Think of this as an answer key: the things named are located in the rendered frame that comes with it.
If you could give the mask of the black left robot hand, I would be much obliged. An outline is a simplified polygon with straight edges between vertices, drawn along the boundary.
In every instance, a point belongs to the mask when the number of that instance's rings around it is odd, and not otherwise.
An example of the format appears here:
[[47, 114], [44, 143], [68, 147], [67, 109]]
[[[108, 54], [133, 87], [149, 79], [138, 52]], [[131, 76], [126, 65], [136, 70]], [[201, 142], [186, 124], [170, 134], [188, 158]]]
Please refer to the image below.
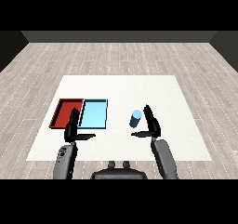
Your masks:
[[73, 108], [71, 111], [70, 119], [65, 127], [64, 139], [66, 142], [75, 142], [76, 140], [88, 140], [94, 138], [95, 134], [78, 134], [77, 125], [79, 120], [79, 111]]

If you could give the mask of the dark grey robot body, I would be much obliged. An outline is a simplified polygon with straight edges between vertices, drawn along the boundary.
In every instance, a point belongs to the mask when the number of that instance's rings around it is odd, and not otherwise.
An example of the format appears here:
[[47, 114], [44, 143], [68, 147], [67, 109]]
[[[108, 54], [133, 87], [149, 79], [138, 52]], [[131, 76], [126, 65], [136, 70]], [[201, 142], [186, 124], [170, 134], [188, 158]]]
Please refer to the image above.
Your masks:
[[128, 161], [123, 161], [122, 168], [115, 167], [115, 161], [110, 161], [106, 169], [94, 172], [91, 179], [147, 179], [144, 172], [132, 169]]

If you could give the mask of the light blue shallow open box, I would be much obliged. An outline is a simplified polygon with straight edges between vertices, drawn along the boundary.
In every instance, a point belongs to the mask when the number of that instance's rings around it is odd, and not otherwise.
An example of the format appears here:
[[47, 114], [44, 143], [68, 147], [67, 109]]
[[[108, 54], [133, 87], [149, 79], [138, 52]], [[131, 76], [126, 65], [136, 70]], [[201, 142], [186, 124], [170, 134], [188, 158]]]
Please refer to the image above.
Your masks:
[[107, 122], [107, 99], [85, 99], [78, 122], [79, 129], [105, 129]]

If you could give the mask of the small blue can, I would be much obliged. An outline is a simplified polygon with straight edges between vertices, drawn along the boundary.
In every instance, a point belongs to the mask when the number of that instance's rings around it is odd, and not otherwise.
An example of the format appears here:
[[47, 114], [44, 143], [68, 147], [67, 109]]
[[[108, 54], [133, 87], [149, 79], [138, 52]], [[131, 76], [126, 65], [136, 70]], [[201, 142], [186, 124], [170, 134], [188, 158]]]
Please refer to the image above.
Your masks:
[[139, 110], [134, 110], [134, 111], [132, 112], [129, 125], [130, 125], [131, 127], [135, 128], [135, 127], [138, 125], [141, 116], [142, 116], [142, 112], [141, 112], [141, 111], [139, 111]]

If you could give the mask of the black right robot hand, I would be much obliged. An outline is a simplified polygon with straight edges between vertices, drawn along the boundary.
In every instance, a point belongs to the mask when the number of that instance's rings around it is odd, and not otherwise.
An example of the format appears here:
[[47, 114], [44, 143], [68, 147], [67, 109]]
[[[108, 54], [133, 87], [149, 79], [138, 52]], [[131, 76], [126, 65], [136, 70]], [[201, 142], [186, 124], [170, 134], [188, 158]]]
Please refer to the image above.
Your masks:
[[139, 138], [158, 138], [161, 136], [161, 127], [157, 119], [153, 116], [152, 109], [149, 105], [146, 105], [143, 109], [148, 130], [147, 131], [139, 131], [132, 133], [132, 136], [139, 137]]

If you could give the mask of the red shallow open box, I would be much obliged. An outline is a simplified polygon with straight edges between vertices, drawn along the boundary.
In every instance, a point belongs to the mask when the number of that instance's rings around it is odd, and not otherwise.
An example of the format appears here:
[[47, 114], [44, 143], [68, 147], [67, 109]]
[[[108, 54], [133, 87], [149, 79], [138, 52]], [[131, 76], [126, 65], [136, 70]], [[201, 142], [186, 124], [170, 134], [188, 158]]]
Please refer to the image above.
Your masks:
[[64, 129], [68, 124], [73, 108], [81, 111], [83, 99], [60, 99], [52, 116], [49, 128]]

